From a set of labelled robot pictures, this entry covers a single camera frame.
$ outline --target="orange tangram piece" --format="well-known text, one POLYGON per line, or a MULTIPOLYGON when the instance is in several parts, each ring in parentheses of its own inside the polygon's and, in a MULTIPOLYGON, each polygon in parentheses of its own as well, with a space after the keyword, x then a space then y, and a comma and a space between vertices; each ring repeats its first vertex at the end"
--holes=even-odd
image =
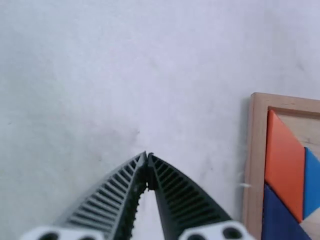
POLYGON ((299 223, 303 219, 304 174, 304 147, 269 110, 264 179, 299 223))

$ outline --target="blue tangram piece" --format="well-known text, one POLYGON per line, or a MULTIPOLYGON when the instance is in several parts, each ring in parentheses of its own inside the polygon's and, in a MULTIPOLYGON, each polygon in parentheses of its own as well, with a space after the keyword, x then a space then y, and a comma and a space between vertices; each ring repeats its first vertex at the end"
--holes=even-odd
POLYGON ((305 147, 303 219, 320 208, 320 161, 305 147))
POLYGON ((264 185, 262 240, 311 240, 267 184, 264 185))

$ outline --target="wooden tray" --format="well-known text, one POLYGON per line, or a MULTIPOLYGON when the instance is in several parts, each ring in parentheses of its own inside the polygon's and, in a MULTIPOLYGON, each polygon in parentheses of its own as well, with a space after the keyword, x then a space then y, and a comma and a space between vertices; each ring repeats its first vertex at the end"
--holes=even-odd
MULTIPOLYGON (((243 223, 257 239, 262 236, 268 111, 273 110, 299 142, 320 159, 320 100, 254 93, 248 122, 243 223)), ((320 208, 300 224, 312 240, 320 240, 320 208)))

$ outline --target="screw hole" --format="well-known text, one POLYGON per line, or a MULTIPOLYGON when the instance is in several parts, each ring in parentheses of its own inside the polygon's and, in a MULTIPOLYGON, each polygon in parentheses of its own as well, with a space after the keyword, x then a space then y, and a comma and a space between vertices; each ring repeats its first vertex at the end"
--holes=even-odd
POLYGON ((242 234, 234 227, 227 227, 223 230, 223 235, 226 239, 241 239, 242 234))
POLYGON ((94 237, 91 237, 91 236, 85 236, 79 240, 96 240, 94 237))
POLYGON ((187 240, 206 240, 202 235, 192 234, 188 237, 187 240))
POLYGON ((39 238, 39 240, 57 240, 58 239, 58 234, 55 232, 48 232, 42 237, 39 238))

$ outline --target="tangram puzzle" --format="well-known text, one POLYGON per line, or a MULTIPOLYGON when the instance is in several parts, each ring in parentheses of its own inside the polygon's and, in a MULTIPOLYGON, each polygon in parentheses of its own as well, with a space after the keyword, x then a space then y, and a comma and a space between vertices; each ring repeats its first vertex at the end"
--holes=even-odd
POLYGON ((320 101, 255 93, 248 137, 249 232, 262 240, 320 240, 320 101))

